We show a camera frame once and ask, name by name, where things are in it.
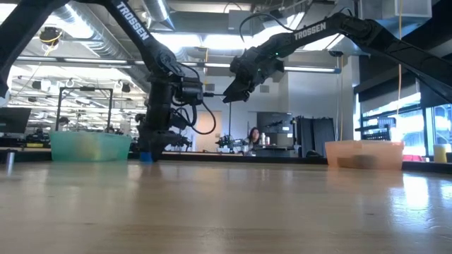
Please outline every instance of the metal frame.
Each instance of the metal frame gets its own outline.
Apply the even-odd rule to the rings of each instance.
[[[110,127],[110,120],[112,118],[112,105],[113,105],[113,88],[94,88],[89,87],[60,87],[59,88],[59,96],[58,96],[58,109],[56,110],[56,124],[55,131],[59,129],[59,115],[61,113],[61,102],[63,101],[63,91],[64,90],[80,90],[84,92],[94,92],[96,90],[104,90],[110,92],[109,104],[108,104],[108,119],[107,119],[107,129]]]

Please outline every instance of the table surface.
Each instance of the table surface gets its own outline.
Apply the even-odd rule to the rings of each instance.
[[[2,254],[452,253],[452,178],[214,162],[17,163]]]

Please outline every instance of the plastic bin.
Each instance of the plastic bin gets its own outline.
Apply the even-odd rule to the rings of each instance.
[[[401,170],[403,143],[391,141],[339,141],[325,143],[333,168]]]
[[[50,133],[52,159],[65,162],[126,160],[131,138],[108,133],[54,131]]]

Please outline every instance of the computer screen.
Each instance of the computer screen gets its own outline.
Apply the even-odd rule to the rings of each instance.
[[[0,108],[0,133],[25,133],[31,109]]]

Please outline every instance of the teal plastic bin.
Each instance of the teal plastic bin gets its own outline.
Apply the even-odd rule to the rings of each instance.
[[[126,160],[131,138],[108,133],[54,131],[50,133],[52,159],[58,162]]]

